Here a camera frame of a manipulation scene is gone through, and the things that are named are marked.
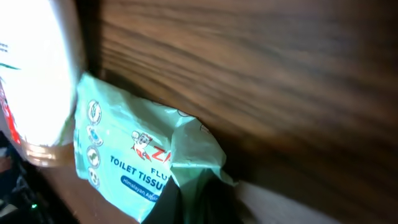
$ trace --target wet wipes pack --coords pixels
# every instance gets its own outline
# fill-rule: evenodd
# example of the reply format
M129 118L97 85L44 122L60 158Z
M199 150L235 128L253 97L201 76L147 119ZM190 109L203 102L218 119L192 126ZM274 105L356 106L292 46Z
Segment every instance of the wet wipes pack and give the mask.
M215 138L182 111L84 74L75 119L78 176L138 222L148 216L170 178L180 187L186 222L208 180L231 183L221 170L226 156Z

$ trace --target green plastic package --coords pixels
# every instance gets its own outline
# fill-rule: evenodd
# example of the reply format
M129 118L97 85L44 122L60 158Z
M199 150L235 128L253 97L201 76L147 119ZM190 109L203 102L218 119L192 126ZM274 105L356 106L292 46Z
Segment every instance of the green plastic package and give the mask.
M232 183L221 170L226 156L216 139L182 111L84 74L75 119L78 176L138 222L169 178L180 187L185 223L198 221L194 204L207 181Z

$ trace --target brand logo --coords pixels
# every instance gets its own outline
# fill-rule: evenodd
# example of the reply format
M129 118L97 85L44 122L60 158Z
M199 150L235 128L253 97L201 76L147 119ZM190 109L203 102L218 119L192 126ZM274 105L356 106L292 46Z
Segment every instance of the brand logo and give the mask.
M91 100L88 103L87 117L93 125L97 125L101 121L101 107L96 100Z
M147 133L138 133L137 131L133 131L132 138L134 140L134 145L131 149L133 149L142 160L148 160L152 162L151 158L153 158L163 163L170 160L171 152L166 152L164 149L158 146L153 147L156 149L155 153L151 153L150 155L146 152L145 148L152 141L152 137L150 137Z
M87 126L87 135L91 143L95 146L101 146L104 141L98 136L97 131L92 126Z

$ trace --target dark wooden panel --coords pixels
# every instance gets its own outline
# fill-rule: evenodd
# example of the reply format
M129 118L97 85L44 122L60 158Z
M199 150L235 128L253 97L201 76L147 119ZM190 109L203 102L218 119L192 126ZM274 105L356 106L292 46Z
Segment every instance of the dark wooden panel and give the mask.
M395 1L106 0L98 10L83 15L84 29L99 27L86 35L100 46L91 62L199 117L231 174L343 222L398 222Z

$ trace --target blue label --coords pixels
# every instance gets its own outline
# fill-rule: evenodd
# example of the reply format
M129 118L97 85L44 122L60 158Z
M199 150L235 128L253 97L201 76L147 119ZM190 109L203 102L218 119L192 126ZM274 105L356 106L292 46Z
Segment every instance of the blue label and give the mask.
M139 185L137 182L133 181L132 179L123 175L120 178L120 181L128 186L131 190L137 192L137 194L143 196L144 198L150 200L151 202L156 202L159 199L159 196L152 193L150 190L146 189L145 187Z

